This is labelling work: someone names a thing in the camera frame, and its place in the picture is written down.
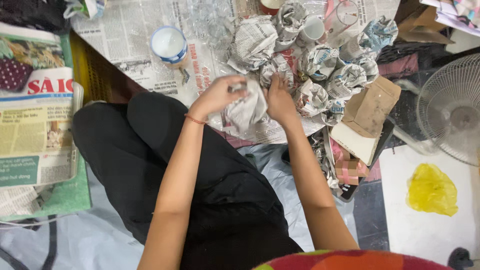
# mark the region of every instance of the white fan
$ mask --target white fan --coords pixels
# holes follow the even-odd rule
[[[479,167],[480,54],[455,60],[430,77],[418,97],[417,119],[435,147]]]

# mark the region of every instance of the clear glass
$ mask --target clear glass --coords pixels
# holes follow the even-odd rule
[[[359,9],[354,2],[350,0],[340,2],[325,18],[325,34],[317,42],[321,44],[329,43],[333,38],[357,23],[358,14]]]

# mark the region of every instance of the green mat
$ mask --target green mat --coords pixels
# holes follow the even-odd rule
[[[32,215],[12,215],[0,217],[0,221],[23,220],[48,215],[63,215],[76,211],[90,209],[90,190],[88,189],[85,160],[81,155],[78,158],[77,176],[71,180],[55,184],[52,197],[45,202],[42,209]]]

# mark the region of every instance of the white mug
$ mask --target white mug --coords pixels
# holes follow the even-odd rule
[[[312,16],[307,18],[305,28],[300,31],[297,38],[297,45],[305,46],[306,44],[314,43],[321,38],[325,32],[325,25],[318,17]]]

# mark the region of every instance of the plastic bag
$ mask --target plastic bag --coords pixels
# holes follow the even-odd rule
[[[456,187],[437,166],[422,163],[408,181],[407,205],[416,211],[451,217],[458,211]]]

